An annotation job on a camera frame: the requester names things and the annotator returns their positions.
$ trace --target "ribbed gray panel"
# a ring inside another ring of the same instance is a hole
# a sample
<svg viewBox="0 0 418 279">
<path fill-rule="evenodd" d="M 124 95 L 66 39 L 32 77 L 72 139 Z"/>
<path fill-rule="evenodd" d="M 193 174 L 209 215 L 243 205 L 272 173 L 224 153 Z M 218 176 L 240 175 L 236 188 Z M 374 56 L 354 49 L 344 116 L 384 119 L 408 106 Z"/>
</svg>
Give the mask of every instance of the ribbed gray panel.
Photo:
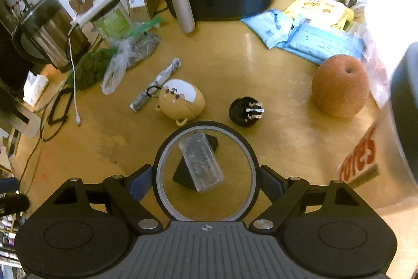
<svg viewBox="0 0 418 279">
<path fill-rule="evenodd" d="M 39 279 L 29 275 L 28 279 Z M 385 279 L 379 275 L 375 279 Z M 118 265 L 91 279 L 324 279 L 291 261 L 275 238 L 241 222 L 172 222 L 138 238 Z"/>
</svg>

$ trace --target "cup with red lettering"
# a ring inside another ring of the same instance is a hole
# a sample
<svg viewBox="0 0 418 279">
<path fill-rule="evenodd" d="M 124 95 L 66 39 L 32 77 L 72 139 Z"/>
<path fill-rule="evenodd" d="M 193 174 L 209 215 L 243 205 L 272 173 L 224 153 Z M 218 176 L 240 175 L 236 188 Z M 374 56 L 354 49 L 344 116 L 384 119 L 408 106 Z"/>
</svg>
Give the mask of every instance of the cup with red lettering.
<svg viewBox="0 0 418 279">
<path fill-rule="evenodd" d="M 337 176 L 375 209 L 418 205 L 418 42 L 408 48 L 388 102 Z"/>
</svg>

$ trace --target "stainless steel kettle body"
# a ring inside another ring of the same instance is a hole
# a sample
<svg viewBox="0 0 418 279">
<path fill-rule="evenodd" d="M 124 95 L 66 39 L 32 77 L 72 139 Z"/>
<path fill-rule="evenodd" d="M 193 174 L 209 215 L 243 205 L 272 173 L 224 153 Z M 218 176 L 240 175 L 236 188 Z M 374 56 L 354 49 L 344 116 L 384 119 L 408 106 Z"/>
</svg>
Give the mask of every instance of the stainless steel kettle body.
<svg viewBox="0 0 418 279">
<path fill-rule="evenodd" d="M 68 47 L 68 33 L 72 18 L 59 0 L 41 0 L 29 9 L 12 33 L 13 45 L 17 52 L 31 62 L 52 63 L 60 72 L 70 70 L 71 61 Z M 29 54 L 22 46 L 21 37 L 26 35 L 45 59 Z M 71 35 L 74 62 L 87 52 L 90 43 L 80 28 L 73 29 Z"/>
</svg>

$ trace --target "green label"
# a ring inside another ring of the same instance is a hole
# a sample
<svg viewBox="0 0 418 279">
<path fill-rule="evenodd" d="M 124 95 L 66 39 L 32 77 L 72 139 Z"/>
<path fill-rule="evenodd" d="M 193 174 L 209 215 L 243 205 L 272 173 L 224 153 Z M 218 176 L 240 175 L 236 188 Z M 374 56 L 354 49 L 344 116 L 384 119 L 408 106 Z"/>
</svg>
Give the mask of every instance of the green label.
<svg viewBox="0 0 418 279">
<path fill-rule="evenodd" d="M 130 24 L 120 9 L 113 9 L 101 19 L 93 22 L 94 27 L 103 37 L 122 39 L 130 32 Z"/>
</svg>

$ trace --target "black handle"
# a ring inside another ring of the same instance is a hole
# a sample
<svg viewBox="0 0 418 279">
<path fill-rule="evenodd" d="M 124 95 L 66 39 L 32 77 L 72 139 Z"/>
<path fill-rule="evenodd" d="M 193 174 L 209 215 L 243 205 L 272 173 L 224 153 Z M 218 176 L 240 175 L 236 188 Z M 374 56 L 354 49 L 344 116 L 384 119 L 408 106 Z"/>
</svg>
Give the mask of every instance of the black handle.
<svg viewBox="0 0 418 279">
<path fill-rule="evenodd" d="M 20 39 L 22 38 L 23 33 L 24 33 L 24 30 L 22 28 L 22 24 L 18 23 L 15 30 L 12 33 L 13 46 L 15 47 L 18 54 L 22 58 L 24 58 L 27 61 L 32 62 L 32 63 L 41 63 L 41 64 L 50 63 L 49 59 L 37 58 L 35 56 L 32 56 L 30 53 L 28 53 L 25 50 L 25 48 L 22 46 L 22 43 L 20 41 Z"/>
</svg>

